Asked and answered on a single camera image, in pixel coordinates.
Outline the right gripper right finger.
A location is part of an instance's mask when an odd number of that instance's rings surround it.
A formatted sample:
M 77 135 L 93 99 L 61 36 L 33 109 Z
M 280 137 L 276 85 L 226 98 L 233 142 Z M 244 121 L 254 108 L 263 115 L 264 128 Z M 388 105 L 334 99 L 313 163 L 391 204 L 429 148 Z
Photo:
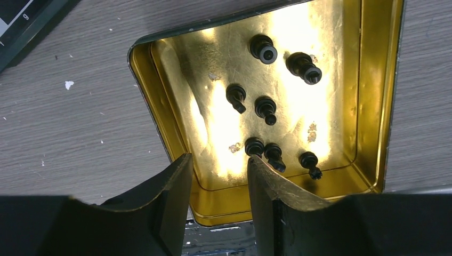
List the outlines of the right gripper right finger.
M 329 202 L 257 156 L 247 164 L 258 255 L 451 255 L 450 194 L 355 194 Z

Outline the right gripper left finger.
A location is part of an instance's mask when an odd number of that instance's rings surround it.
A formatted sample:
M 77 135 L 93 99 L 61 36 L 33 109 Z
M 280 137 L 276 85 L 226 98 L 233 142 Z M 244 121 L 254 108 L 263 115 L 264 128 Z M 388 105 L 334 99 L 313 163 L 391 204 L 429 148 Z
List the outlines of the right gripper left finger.
M 100 205 L 68 195 L 2 196 L 1 255 L 181 255 L 192 175 L 185 153 Z

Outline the black white chess board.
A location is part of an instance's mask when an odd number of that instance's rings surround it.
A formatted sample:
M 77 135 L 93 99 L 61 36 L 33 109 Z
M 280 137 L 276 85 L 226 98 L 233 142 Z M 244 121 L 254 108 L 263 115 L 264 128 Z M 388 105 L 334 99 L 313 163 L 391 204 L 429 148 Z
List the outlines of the black white chess board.
M 79 0 L 1 0 L 1 71 L 17 66 Z

